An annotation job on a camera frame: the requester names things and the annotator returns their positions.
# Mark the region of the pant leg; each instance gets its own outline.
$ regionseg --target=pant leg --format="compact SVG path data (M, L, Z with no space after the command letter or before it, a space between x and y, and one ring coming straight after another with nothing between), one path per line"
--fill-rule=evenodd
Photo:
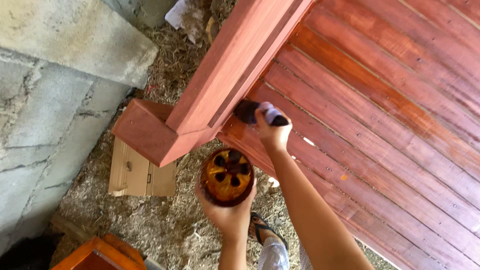
M307 252L303 248L303 245L300 243L300 269L301 270L313 270L312 263L308 258Z
M258 259L259 270L288 270L290 262L288 261L288 251L282 241L275 237L268 237L264 241L264 246L260 251Z

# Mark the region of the cardboard box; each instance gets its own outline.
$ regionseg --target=cardboard box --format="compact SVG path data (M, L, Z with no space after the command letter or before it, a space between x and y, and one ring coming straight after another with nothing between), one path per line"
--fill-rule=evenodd
M115 137L108 192L114 196L174 196L176 162L159 168Z

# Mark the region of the concrete block wall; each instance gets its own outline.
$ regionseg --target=concrete block wall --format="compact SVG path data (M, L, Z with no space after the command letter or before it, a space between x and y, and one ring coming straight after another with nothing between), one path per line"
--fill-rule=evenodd
M44 231L128 88L145 86L158 47L132 24L175 2L2 2L0 254Z
M5 49L0 71L3 253L43 232L130 86Z

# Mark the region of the foot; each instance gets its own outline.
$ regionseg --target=foot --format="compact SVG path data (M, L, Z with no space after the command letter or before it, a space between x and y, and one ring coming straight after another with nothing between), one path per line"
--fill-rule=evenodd
M261 219L255 216L252 217L252 219L250 220L248 235L251 236L253 239L257 240L257 242L263 244L265 242L265 239L267 239L268 237L274 237L280 240L281 243L283 243L283 240L278 235L276 235L272 230L262 229L262 228L259 228L260 239L258 239L256 230L255 230L255 224L262 225L262 226L268 226L268 225L265 224L265 222L263 222Z

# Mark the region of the stain container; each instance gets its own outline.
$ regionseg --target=stain container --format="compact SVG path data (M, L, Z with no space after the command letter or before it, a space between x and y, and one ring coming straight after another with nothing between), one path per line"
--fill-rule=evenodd
M252 191L255 174L247 157L233 148L214 151L202 162L198 184L205 198L215 205L232 207Z

